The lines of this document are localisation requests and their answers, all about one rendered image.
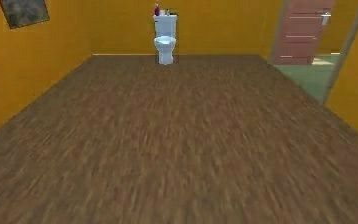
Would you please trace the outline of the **white toilet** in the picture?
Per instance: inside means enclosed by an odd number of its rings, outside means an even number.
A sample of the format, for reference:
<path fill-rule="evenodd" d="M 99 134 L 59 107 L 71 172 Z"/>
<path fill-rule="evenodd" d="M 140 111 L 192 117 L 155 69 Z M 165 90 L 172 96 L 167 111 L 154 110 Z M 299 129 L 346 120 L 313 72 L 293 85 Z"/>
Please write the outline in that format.
<path fill-rule="evenodd" d="M 154 45 L 158 52 L 160 64 L 172 64 L 176 45 L 177 15 L 153 16 L 155 27 Z"/>

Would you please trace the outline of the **reddish brown room door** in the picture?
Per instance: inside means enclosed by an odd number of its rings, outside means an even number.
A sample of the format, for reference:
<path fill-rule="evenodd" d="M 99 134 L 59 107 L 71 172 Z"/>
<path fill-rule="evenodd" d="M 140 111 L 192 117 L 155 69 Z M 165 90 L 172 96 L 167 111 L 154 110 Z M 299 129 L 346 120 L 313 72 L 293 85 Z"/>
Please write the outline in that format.
<path fill-rule="evenodd" d="M 336 0 L 286 0 L 272 51 L 274 65 L 311 65 Z"/>

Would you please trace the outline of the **grey framed wall picture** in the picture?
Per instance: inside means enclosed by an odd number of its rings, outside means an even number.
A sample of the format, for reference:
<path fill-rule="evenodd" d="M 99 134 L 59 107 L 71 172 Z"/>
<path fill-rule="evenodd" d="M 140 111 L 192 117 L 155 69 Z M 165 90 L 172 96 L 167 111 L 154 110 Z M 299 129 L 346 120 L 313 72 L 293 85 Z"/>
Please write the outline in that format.
<path fill-rule="evenodd" d="M 17 29 L 50 19 L 45 0 L 0 0 L 10 29 Z"/>

